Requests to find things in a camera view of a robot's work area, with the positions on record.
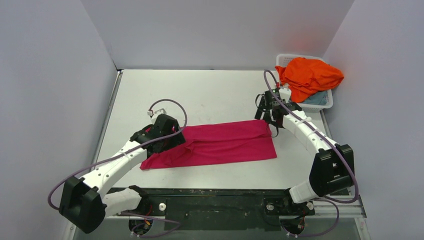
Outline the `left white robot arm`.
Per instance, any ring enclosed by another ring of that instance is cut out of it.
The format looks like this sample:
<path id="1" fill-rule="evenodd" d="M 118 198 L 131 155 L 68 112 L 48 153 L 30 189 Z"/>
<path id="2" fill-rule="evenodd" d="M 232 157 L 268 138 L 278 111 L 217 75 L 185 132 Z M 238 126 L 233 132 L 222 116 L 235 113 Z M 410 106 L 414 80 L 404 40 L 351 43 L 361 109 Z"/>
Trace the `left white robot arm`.
<path id="1" fill-rule="evenodd" d="M 111 161 L 79 178 L 71 176 L 66 179 L 59 213 L 86 234 L 93 232 L 110 216 L 128 211 L 136 215 L 148 213 L 152 204 L 140 187 L 131 185 L 115 192 L 110 190 L 153 154 L 170 150 L 185 141 L 178 121 L 165 113 L 158 114 L 151 124 L 135 132 Z"/>

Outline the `magenta t-shirt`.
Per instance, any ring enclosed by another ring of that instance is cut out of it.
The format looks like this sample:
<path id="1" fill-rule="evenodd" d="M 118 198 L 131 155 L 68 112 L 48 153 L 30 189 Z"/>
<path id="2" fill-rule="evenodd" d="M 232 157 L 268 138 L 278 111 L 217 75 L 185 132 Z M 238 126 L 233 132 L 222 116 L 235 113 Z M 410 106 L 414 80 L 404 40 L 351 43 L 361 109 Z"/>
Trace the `magenta t-shirt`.
<path id="1" fill-rule="evenodd" d="M 269 125 L 264 120 L 187 126 L 185 143 L 155 153 L 140 169 L 167 169 L 275 159 L 277 153 Z"/>

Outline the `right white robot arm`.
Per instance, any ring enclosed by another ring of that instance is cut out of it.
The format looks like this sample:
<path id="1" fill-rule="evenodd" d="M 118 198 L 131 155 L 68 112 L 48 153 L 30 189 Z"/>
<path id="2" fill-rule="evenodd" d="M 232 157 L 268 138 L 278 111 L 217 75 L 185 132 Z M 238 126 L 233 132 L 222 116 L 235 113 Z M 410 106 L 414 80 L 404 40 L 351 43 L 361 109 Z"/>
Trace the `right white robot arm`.
<path id="1" fill-rule="evenodd" d="M 258 94 L 255 119 L 292 133 L 313 158 L 307 180 L 291 187 L 290 196 L 282 201 L 284 211 L 294 215 L 304 202 L 355 185 L 354 152 L 349 145 L 340 145 L 319 130 L 297 103 L 279 102 L 280 95 L 275 89 Z"/>

